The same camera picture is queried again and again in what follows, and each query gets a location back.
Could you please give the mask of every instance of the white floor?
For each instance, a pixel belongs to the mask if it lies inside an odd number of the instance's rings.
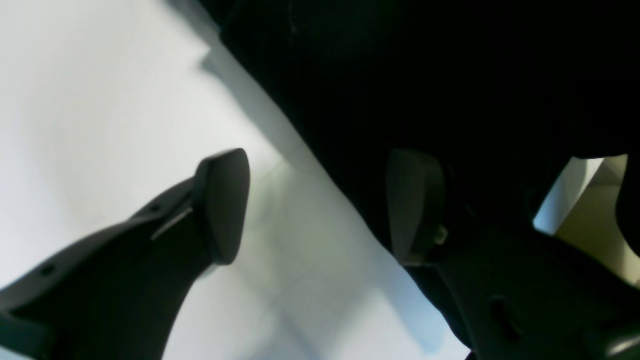
[[[464,359],[202,15],[194,0],[0,4],[0,288],[242,147],[240,255],[193,286],[165,359]]]

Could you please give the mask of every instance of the black fabric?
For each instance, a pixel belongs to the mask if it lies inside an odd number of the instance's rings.
[[[482,217],[531,227],[571,156],[625,153],[633,137],[630,4],[238,0],[224,14],[224,43],[388,250],[393,147],[450,164]],[[603,145],[610,135],[626,140]],[[442,280],[409,272],[471,346]]]

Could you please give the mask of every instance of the screw hole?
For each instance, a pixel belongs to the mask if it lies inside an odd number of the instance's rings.
[[[512,343],[522,339],[522,330],[511,306],[504,299],[491,301],[490,313],[493,321],[502,329],[503,335]]]
[[[49,265],[40,271],[40,275],[46,277],[53,274],[55,271],[56,271],[56,267],[53,265]]]

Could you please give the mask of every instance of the white tiled floor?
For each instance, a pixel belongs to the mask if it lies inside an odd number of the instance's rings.
[[[165,359],[464,359],[202,19],[192,0],[0,4],[0,288],[242,147],[239,258],[193,286]]]

